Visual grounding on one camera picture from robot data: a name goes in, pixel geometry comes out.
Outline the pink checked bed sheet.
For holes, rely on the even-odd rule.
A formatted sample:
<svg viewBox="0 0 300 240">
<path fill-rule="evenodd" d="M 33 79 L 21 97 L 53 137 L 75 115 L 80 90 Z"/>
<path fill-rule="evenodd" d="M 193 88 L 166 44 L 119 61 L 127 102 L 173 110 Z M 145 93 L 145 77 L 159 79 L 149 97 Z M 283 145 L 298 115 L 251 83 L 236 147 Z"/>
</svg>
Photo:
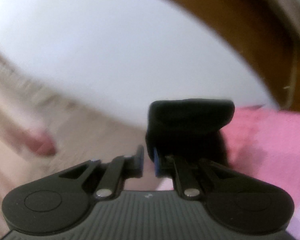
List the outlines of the pink checked bed sheet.
<svg viewBox="0 0 300 240">
<path fill-rule="evenodd" d="M 235 109 L 221 133 L 230 168 L 292 197 L 294 213 L 281 231 L 300 239 L 300 114 L 258 107 Z"/>
</svg>

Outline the black printed small garment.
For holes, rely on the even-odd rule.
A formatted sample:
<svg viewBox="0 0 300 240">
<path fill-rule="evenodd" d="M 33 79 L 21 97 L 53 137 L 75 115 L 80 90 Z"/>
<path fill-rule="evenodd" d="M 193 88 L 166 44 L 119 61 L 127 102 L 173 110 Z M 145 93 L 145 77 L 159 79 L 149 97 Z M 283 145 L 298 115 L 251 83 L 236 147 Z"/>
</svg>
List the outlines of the black printed small garment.
<svg viewBox="0 0 300 240">
<path fill-rule="evenodd" d="M 225 99 L 159 100 L 148 110 L 146 145 L 150 159 L 213 161 L 228 166 L 221 129 L 235 106 Z"/>
</svg>

